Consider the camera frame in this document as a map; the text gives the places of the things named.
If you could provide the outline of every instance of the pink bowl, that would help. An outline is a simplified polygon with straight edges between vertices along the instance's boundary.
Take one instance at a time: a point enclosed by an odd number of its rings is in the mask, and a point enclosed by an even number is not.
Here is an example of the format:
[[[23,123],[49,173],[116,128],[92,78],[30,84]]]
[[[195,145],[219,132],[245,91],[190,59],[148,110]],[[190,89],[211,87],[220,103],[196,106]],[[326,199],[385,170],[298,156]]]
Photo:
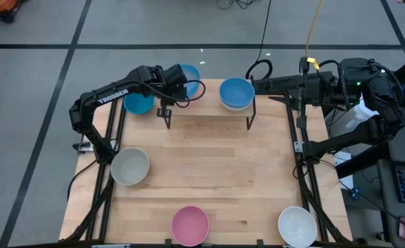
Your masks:
[[[185,247],[199,245],[209,234],[209,218],[199,207],[187,206],[178,210],[172,220],[172,235]]]

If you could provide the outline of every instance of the black floor line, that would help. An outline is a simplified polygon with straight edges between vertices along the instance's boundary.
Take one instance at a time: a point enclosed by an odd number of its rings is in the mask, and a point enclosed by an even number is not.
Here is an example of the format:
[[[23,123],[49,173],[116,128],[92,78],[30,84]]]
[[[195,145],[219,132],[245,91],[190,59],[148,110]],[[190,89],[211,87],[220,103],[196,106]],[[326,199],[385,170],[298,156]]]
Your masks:
[[[87,0],[85,2],[85,6],[83,7],[79,23],[77,24],[74,37],[72,38],[73,45],[76,44],[77,41],[79,40],[80,33],[83,28],[83,24],[85,23],[87,11],[89,10],[90,5],[91,0]],[[68,69],[70,68],[74,51],[75,49],[69,49],[67,52],[65,61],[60,71],[59,78],[57,79],[56,86],[50,99],[50,104],[48,105],[48,108],[46,110],[45,118],[43,119],[42,126],[39,130],[39,135],[37,136],[37,140],[36,143],[34,144],[30,160],[28,161],[28,165],[25,170],[25,175],[22,178],[22,182],[17,192],[16,199],[14,200],[12,209],[10,211],[10,215],[8,216],[7,219],[7,223],[3,229],[3,233],[0,239],[0,248],[7,247],[8,243],[10,242],[12,232],[14,231],[14,226],[16,225],[17,218],[19,217],[19,213],[25,200],[26,193],[30,186],[34,169],[36,168],[37,160],[39,159],[39,155],[42,150],[43,142],[45,141],[46,134],[48,133],[48,128],[51,123],[52,115],[56,108],[57,101],[59,99],[63,84],[65,83],[66,74],[68,73]]]
[[[0,49],[91,49],[91,50],[159,50],[159,49],[259,49],[260,44],[0,44]],[[264,49],[303,50],[304,44],[264,44]],[[405,45],[310,45],[310,50],[405,50]]]
[[[394,29],[395,35],[397,36],[397,39],[400,42],[400,45],[402,45],[403,51],[405,54],[405,39],[402,34],[402,31],[400,30],[400,27],[398,26],[397,21],[395,20],[394,14],[391,11],[391,8],[389,7],[389,4],[386,0],[380,0],[380,2],[383,5],[383,9],[386,12],[386,16],[388,16],[389,22],[391,23],[391,25]]]

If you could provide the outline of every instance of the wooden tabletop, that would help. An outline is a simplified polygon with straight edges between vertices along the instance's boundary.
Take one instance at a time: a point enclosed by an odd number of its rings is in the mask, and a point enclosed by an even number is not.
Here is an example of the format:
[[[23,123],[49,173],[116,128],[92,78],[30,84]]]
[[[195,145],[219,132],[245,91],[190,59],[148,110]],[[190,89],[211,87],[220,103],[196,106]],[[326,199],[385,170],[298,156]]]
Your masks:
[[[215,85],[220,81],[204,82]],[[109,110],[107,104],[95,113],[94,125],[102,134]],[[127,114],[121,148],[142,148],[151,167],[135,187],[115,184],[106,242],[164,243],[172,238],[175,212],[195,205],[209,216],[205,243],[256,244],[263,239],[267,245],[284,244],[278,232],[279,215],[287,207],[302,206],[298,180],[291,174],[295,161],[287,109],[267,96],[257,96],[256,111],[249,131],[243,116],[177,115],[168,130],[154,111],[143,116]],[[321,109],[308,106],[307,115],[310,140],[327,139]],[[80,156],[76,171],[93,160],[93,154]],[[333,162],[329,155],[324,160]],[[74,182],[61,238],[69,236],[89,210],[97,171],[96,165]],[[335,170],[319,164],[315,171],[323,209],[352,240]],[[100,220],[101,215],[100,211],[96,218]],[[94,237],[98,237],[98,224]]]

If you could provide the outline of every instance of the white bowl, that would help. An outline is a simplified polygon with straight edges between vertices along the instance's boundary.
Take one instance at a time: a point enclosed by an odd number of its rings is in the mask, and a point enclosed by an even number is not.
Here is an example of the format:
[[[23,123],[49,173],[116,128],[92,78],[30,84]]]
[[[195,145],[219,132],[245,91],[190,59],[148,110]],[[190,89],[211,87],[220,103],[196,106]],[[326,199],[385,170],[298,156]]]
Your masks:
[[[313,244],[318,227],[312,215],[301,207],[288,207],[279,216],[279,233],[295,248],[306,248]]]
[[[124,149],[115,155],[111,163],[112,178],[125,186],[141,182],[148,171],[149,159],[146,153],[138,148]]]
[[[250,106],[250,104],[253,103],[253,101],[252,101],[252,102],[250,102],[250,103],[249,103],[247,106],[245,106],[245,107],[234,108],[234,107],[230,107],[230,106],[228,106],[227,104],[225,104],[225,103],[222,101],[221,97],[219,98],[219,100],[221,101],[222,106],[224,106],[226,109],[228,109],[228,110],[230,110],[230,111],[233,111],[233,112],[243,111],[243,110],[245,110],[246,108],[248,108],[248,107]]]

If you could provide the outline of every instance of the blue bowl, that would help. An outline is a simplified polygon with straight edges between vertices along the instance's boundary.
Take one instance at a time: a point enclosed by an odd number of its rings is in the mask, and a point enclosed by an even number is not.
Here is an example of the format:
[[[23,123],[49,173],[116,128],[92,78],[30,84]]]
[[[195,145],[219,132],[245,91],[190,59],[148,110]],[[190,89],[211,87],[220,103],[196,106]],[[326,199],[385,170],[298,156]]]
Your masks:
[[[232,108],[248,106],[255,97],[255,89],[242,78],[227,79],[219,88],[221,101]]]
[[[154,96],[144,97],[139,93],[131,93],[123,100],[125,109],[132,114],[144,114],[154,106]]]
[[[187,80],[200,80],[200,72],[196,67],[192,65],[180,64],[183,69],[184,75],[186,75]],[[187,89],[187,97],[189,99],[198,91],[200,84],[198,82],[191,82],[184,84],[184,87]]]

